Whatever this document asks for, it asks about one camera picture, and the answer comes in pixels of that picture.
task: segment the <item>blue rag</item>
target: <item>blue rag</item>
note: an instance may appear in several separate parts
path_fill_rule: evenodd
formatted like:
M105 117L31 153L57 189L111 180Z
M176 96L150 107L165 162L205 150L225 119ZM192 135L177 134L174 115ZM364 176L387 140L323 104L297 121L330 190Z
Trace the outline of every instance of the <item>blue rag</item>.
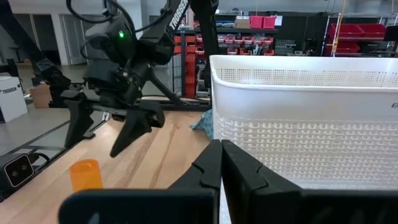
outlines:
M213 110L208 110L200 116L200 120L196 124L190 126L193 130L203 129L207 136L213 139Z

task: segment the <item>orange cup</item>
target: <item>orange cup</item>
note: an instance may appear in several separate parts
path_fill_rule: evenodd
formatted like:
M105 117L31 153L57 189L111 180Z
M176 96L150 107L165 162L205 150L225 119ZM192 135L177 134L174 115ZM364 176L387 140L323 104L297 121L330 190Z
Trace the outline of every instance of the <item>orange cup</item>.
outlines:
M69 168L73 191L102 189L101 170L98 161L85 159L74 163Z

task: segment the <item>wooden table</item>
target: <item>wooden table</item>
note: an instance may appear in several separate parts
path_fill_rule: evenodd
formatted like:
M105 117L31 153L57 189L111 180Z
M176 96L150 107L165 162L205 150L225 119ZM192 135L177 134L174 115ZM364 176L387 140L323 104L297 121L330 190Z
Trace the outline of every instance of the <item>wooden table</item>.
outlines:
M99 162L104 188L167 188L210 141L203 131L189 127L201 114L165 112L163 128L154 128L114 159L109 152L123 124L108 121L95 132L94 139L79 143L0 203L0 223L57 223L59 206L73 193L68 169L81 159Z

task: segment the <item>white laundry basket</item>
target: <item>white laundry basket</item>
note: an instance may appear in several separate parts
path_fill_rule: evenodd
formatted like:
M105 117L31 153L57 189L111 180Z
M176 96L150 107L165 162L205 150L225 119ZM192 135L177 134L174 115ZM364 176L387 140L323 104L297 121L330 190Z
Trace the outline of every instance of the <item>white laundry basket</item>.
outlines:
M303 188L398 189L398 60L210 58L215 139Z

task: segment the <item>green led light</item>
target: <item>green led light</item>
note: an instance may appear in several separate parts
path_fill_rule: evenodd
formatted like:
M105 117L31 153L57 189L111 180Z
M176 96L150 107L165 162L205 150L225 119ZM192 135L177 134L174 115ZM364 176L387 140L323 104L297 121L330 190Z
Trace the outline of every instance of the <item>green led light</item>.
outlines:
M119 31L119 37L123 38L124 37L124 32L123 31Z

